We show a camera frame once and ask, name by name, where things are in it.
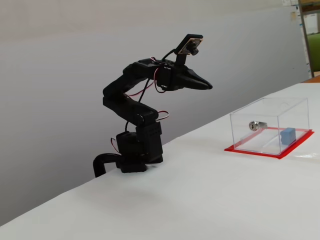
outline white tabletop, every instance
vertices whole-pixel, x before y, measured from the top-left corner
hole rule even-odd
[[[271,96],[309,98],[315,134],[284,159],[224,151],[224,116],[166,144],[158,167],[113,170],[0,227],[0,239],[319,240],[320,84]]]

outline clear acrylic box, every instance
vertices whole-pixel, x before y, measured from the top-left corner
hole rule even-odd
[[[262,98],[230,114],[233,149],[281,155],[310,132],[307,98]]]

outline red base plate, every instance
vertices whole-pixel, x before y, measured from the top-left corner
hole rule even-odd
[[[276,159],[282,159],[285,156],[287,156],[289,153],[291,153],[294,149],[296,149],[299,145],[301,145],[305,140],[307,140],[312,134],[315,132],[312,131],[311,129],[303,135],[300,139],[295,141],[290,147],[288,147],[286,150],[284,150],[280,155],[272,155],[272,154],[266,154],[266,153],[259,153],[259,152],[252,152],[252,151],[244,151],[244,150],[237,150],[235,149],[235,146],[232,145],[228,148],[225,149],[227,152],[233,152],[233,153],[239,153],[239,154],[250,154],[250,155],[257,155],[257,156],[265,156],[265,157],[271,157],[271,158],[276,158]],[[256,134],[253,134],[246,139],[246,142],[255,137]]]

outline cable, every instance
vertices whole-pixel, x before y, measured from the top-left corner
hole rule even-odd
[[[161,121],[163,119],[167,119],[169,116],[170,116],[170,113],[168,111],[165,111],[165,110],[161,110],[161,111],[158,111],[158,113],[166,113],[167,116],[164,116],[164,117],[161,117],[161,118],[158,118],[157,121]]]
[[[164,61],[170,54],[173,54],[175,52],[175,49],[172,49],[170,52],[168,52],[161,61]]]
[[[111,141],[111,146],[113,147],[113,149],[114,149],[117,153],[120,153],[120,152],[116,149],[113,140],[116,141],[116,139],[115,139],[114,137],[112,137],[111,140],[110,140],[110,141]]]
[[[151,59],[151,61],[152,61],[153,63],[161,64],[161,62],[158,61],[154,56],[151,56],[150,59]],[[153,82],[152,82],[149,86],[146,87],[146,89],[150,88],[150,87],[152,86],[152,84],[156,84],[156,83],[153,83]],[[135,94],[128,94],[128,96],[134,97],[134,96],[137,96],[137,95],[141,94],[143,91],[144,91],[144,90],[142,89],[141,91],[139,91],[139,92],[137,92],[137,93],[135,93]]]
[[[152,86],[152,84],[154,84],[154,83],[152,82],[149,86],[146,87],[146,89],[150,88]],[[137,95],[141,94],[143,91],[144,90],[142,89],[141,91],[139,91],[139,92],[137,92],[135,94],[128,95],[128,96],[134,97],[134,96],[137,96]]]
[[[154,82],[154,87],[155,87],[155,90],[160,93],[160,94],[164,94],[166,91],[159,91],[158,88],[157,88],[157,83],[156,83],[156,74],[159,70],[159,67],[154,71],[154,74],[153,74],[153,82]]]
[[[145,83],[144,89],[142,90],[142,94],[141,94],[141,96],[140,96],[140,98],[139,98],[138,103],[141,102],[143,96],[145,95],[145,92],[146,92],[146,90],[147,90],[147,88],[148,88],[149,82],[150,82],[150,78],[148,78],[148,80],[147,80],[146,83]],[[125,128],[124,128],[124,131],[125,131],[125,132],[127,132],[127,130],[128,130],[128,124],[129,124],[129,121],[127,121],[126,124],[125,124]]]

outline black robotic arm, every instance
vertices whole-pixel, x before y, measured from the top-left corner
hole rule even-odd
[[[183,88],[209,90],[212,85],[185,66],[187,55],[196,55],[202,35],[188,34],[180,45],[171,51],[176,61],[143,59],[123,70],[122,76],[103,90],[103,105],[136,126],[136,132],[125,131],[116,136],[120,155],[105,153],[96,157],[93,168],[96,177],[106,173],[104,164],[115,162],[123,173],[144,172],[146,164],[161,163],[162,134],[157,121],[158,111],[131,99],[126,92],[144,80],[153,80],[164,91]]]

